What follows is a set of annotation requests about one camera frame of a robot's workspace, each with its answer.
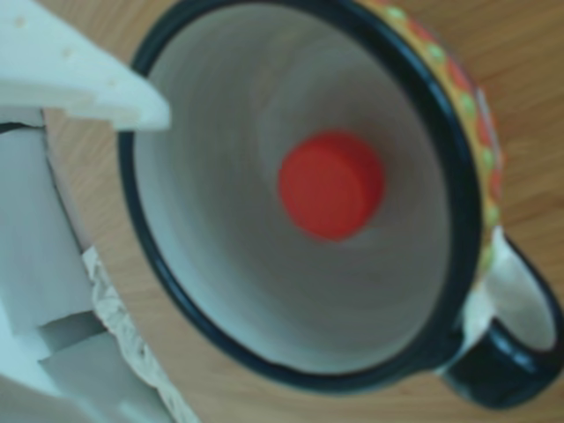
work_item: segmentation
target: wood grain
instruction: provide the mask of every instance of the wood grain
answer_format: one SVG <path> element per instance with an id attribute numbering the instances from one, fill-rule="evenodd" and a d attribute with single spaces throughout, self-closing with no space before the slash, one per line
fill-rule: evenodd
<path id="1" fill-rule="evenodd" d="M 129 61 L 171 0 L 43 0 Z M 403 0 L 486 88 L 508 155 L 504 220 L 564 300 L 564 2 Z M 217 352 L 180 316 L 133 234 L 105 124 L 48 113 L 50 142 L 114 283 L 172 382 L 204 422 L 564 421 L 564 382 L 512 412 L 465 403 L 431 375 L 357 397 L 317 397 L 259 379 Z"/>

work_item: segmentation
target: orange floral pattern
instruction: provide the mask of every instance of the orange floral pattern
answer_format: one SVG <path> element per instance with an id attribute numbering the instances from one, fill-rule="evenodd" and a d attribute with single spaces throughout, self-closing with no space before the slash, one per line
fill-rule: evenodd
<path id="1" fill-rule="evenodd" d="M 503 156 L 482 90 L 431 31 L 388 0 L 355 0 L 394 29 L 433 72 L 458 115 L 478 170 L 482 196 L 483 236 L 479 271 L 493 260 L 493 230 L 500 224 Z"/>

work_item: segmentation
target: mug rim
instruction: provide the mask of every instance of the mug rim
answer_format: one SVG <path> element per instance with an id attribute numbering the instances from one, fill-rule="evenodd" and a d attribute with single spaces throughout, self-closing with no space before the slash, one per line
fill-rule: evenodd
<path id="1" fill-rule="evenodd" d="M 220 8 L 279 4 L 312 14 L 336 27 L 378 59 L 402 87 L 434 144 L 447 190 L 450 258 L 439 298 L 427 322 L 394 357 L 361 371 L 318 375 L 270 363 L 229 337 L 191 300 L 167 265 L 148 225 L 134 160 L 134 132 L 118 136 L 122 189 L 145 256 L 176 307 L 224 353 L 260 375 L 305 390 L 346 393 L 372 389 L 422 369 L 440 366 L 462 344 L 458 317 L 478 268 L 483 233 L 482 197 L 469 140 L 448 95 L 418 53 L 381 18 L 350 0 L 191 0 L 173 5 L 139 47 L 132 69 L 146 77 L 167 44 L 187 25 Z"/>

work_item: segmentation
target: enamel mug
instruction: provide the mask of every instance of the enamel mug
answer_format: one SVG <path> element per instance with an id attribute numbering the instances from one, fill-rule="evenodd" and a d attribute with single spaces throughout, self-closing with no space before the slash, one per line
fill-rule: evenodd
<path id="1" fill-rule="evenodd" d="M 501 224 L 484 94 L 374 0 L 192 0 L 133 68 L 172 128 L 122 132 L 147 260 L 219 349 L 322 394 L 420 371 L 490 408 L 564 360 L 560 306 Z"/>

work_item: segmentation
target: mug handle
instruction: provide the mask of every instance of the mug handle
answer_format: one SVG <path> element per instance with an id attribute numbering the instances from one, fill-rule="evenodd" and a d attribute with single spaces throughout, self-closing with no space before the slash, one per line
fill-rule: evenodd
<path id="1" fill-rule="evenodd" d="M 492 265 L 463 312 L 461 351 L 440 373 L 461 396 L 504 409 L 535 397 L 564 365 L 564 317 L 538 271 L 494 231 Z"/>

